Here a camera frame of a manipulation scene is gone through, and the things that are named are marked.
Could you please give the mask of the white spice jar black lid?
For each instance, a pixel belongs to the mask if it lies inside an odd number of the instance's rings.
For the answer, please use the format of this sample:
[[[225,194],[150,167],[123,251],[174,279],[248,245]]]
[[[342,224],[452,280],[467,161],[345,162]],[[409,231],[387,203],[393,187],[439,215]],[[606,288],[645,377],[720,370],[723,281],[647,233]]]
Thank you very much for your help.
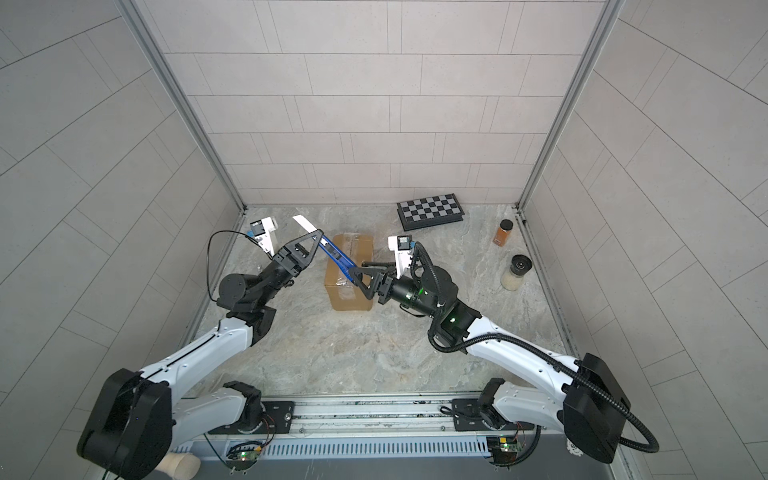
[[[523,282],[525,275],[532,269],[532,260],[524,254],[515,254],[501,277],[501,285],[505,290],[516,291]]]

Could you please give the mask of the green circuit board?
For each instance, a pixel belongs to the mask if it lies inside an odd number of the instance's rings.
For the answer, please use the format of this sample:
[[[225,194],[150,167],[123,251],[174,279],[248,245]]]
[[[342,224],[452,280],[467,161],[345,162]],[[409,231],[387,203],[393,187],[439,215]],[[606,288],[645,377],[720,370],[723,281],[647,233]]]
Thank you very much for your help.
[[[227,452],[227,459],[232,462],[256,462],[262,453],[264,444],[249,441],[232,446]]]
[[[508,465],[517,461],[520,443],[515,437],[487,437],[486,444],[492,464]]]

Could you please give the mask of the right green circuit board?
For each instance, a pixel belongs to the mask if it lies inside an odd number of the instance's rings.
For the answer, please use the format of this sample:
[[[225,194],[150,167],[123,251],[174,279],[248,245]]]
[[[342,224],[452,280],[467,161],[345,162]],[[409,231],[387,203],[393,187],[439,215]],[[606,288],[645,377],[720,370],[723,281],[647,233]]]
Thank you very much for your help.
[[[520,443],[515,437],[487,437],[486,444],[492,464],[508,465],[517,461]]]

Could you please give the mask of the black white chessboard box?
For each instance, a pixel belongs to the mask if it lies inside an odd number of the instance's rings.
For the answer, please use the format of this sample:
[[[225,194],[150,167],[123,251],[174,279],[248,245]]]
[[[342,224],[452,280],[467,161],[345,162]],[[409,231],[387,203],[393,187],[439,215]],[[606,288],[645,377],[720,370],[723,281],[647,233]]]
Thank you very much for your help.
[[[453,193],[398,202],[396,208],[404,231],[455,223],[464,216]]]

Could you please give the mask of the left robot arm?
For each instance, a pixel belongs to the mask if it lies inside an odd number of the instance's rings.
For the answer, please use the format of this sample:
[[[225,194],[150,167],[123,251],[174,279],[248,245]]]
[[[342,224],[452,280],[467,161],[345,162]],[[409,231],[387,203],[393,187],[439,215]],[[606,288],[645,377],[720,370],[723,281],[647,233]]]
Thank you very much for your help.
[[[123,479],[143,479],[170,450],[220,427],[250,433],[264,426],[260,391],[230,381],[206,396],[189,390],[263,339],[276,315],[269,301],[312,262],[322,231],[281,247],[259,274],[232,273],[219,284],[226,315],[207,334],[137,371],[104,382],[77,443],[77,454]]]

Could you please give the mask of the aluminium mounting rail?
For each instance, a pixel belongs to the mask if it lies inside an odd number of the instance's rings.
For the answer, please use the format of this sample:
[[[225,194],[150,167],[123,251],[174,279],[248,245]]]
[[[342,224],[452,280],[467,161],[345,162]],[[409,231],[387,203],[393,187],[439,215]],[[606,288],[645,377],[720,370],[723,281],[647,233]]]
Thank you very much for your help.
[[[332,430],[351,429],[354,425],[387,428],[392,423],[419,427],[424,419],[443,415],[439,409],[448,404],[433,399],[395,398],[296,405],[291,429],[313,421],[326,423]],[[171,403],[169,389],[159,387],[147,389],[140,396],[119,396],[106,414],[103,428],[130,448],[152,444],[168,450],[224,425],[257,426],[263,412],[260,392],[239,382],[230,382],[205,397],[183,399],[177,405]]]

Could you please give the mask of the orange spice bottle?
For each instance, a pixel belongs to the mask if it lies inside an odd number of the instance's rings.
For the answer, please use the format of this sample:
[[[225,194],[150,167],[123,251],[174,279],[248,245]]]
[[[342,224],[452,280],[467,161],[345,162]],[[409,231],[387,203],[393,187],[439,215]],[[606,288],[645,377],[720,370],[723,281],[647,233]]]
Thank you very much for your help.
[[[507,240],[514,228],[514,222],[510,219],[502,219],[493,238],[493,243],[500,247],[507,243]]]

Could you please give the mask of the brown cardboard express box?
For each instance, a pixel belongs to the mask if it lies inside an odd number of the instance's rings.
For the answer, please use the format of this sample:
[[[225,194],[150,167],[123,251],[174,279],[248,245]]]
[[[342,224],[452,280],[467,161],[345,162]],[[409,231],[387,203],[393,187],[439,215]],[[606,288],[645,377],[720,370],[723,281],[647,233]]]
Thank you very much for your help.
[[[324,237],[320,247],[328,255],[324,286],[335,311],[369,311],[373,301],[353,282],[349,270],[373,259],[371,235],[340,233],[332,240]]]

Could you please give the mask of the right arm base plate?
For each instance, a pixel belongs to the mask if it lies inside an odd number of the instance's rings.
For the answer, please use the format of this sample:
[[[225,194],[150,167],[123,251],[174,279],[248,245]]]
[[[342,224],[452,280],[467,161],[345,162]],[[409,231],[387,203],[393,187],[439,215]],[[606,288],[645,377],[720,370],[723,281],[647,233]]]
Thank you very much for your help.
[[[500,428],[487,425],[480,415],[479,401],[473,398],[455,398],[448,405],[442,405],[439,411],[452,418],[454,428],[458,432],[519,431],[522,433],[536,430],[535,425],[526,422],[506,422]]]

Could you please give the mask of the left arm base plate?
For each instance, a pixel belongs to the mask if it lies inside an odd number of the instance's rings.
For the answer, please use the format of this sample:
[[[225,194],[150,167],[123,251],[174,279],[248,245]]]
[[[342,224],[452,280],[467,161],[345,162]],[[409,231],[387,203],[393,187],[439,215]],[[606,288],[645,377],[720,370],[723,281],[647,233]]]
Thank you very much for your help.
[[[263,401],[262,420],[251,428],[224,425],[208,432],[209,435],[282,435],[291,429],[296,403],[293,401]]]

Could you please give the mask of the left green circuit board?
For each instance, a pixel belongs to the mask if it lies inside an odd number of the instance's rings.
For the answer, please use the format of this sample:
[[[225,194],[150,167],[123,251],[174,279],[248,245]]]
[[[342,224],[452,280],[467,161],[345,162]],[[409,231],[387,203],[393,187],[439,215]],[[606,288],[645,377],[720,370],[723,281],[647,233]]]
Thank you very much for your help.
[[[232,446],[227,452],[227,459],[232,462],[256,462],[262,453],[264,444],[249,441]]]

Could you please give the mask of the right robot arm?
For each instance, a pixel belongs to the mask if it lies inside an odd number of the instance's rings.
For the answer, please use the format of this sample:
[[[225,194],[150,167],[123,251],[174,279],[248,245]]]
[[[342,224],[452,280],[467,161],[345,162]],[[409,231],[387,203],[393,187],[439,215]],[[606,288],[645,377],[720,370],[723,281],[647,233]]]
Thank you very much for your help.
[[[560,431],[592,459],[613,462],[631,404],[601,358],[559,354],[505,331],[459,300],[457,286],[440,267],[421,268],[414,278],[384,264],[351,267],[346,275],[367,298],[395,301],[430,318],[428,339],[436,350],[490,361],[531,384],[525,390],[489,381],[479,400],[488,427],[521,422]]]

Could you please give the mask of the blue utility knife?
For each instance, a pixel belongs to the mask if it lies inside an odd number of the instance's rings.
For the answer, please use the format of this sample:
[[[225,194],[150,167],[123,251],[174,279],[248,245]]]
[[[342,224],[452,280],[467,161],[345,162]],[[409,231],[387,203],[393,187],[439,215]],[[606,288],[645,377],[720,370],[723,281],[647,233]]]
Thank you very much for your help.
[[[298,223],[308,233],[316,231],[315,226],[307,220],[303,215],[293,216],[293,220]],[[350,281],[354,282],[354,279],[349,274],[349,268],[355,267],[356,264],[331,240],[329,240],[324,234],[320,238],[320,247],[329,256],[329,258],[337,265],[339,270]]]

